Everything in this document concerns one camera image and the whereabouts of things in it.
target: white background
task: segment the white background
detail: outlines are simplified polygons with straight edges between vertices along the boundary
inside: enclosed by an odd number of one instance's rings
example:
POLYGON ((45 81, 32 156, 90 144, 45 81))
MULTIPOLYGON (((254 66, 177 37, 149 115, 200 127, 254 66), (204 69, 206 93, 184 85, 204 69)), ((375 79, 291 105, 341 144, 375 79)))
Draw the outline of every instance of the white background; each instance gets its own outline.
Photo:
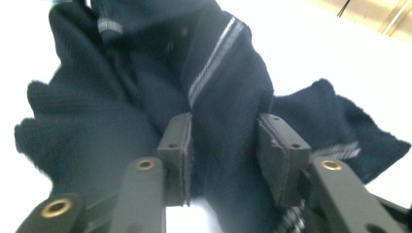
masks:
MULTIPOLYGON (((338 94, 364 108, 382 129, 412 142, 411 45, 337 19, 303 0, 219 3, 252 28, 255 48, 266 62, 276 95, 326 78, 338 94)), ((41 0, 0 4, 0 232, 15 232, 51 189, 49 180, 16 152, 14 143, 14 126, 32 116, 27 85, 32 80, 47 82, 59 64, 49 8, 41 0)), ((408 153, 367 188, 409 208, 410 165, 408 153)), ((190 208, 168 209, 168 232, 220 232, 212 211, 205 208, 204 200, 195 200, 190 208)))

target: metal grommet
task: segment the metal grommet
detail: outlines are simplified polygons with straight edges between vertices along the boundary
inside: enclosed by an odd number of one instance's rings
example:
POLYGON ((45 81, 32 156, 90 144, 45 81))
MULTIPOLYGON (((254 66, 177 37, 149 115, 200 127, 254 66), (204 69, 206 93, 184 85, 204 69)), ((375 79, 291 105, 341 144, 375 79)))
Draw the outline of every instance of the metal grommet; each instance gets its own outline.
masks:
POLYGON ((331 171, 340 171, 342 170, 342 165, 332 160, 323 160, 321 162, 322 166, 331 171))
POLYGON ((61 198, 50 202, 42 211, 44 218, 61 216, 72 207, 72 202, 67 198, 61 198))
POLYGON ((136 168, 142 171, 152 169, 154 166, 155 166, 155 162, 150 159, 142 160, 136 164, 136 168))

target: dark blue knitted fabric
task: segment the dark blue knitted fabric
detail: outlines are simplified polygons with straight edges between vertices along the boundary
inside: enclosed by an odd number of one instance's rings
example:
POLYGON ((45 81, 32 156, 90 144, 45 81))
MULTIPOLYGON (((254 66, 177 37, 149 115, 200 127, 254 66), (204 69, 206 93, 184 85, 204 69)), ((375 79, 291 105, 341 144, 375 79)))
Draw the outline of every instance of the dark blue knitted fabric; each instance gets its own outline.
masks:
POLYGON ((251 31, 214 1, 99 0, 92 9, 51 10, 61 67, 28 87, 35 117, 16 127, 17 149, 51 177, 51 194, 91 204, 116 191, 169 119, 191 112, 192 195, 206 197, 225 232, 272 232, 283 211, 256 160, 258 113, 282 117, 314 150, 357 145, 342 159, 365 182, 410 148, 326 80, 274 97, 251 31))

